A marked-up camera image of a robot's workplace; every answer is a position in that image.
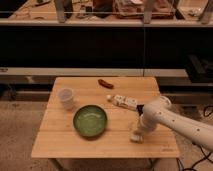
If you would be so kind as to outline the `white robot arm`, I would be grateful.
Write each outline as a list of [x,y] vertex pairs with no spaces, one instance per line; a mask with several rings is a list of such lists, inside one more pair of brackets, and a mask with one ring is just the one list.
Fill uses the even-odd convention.
[[161,124],[213,152],[213,126],[176,114],[170,110],[171,106],[165,96],[144,104],[136,131],[144,136]]

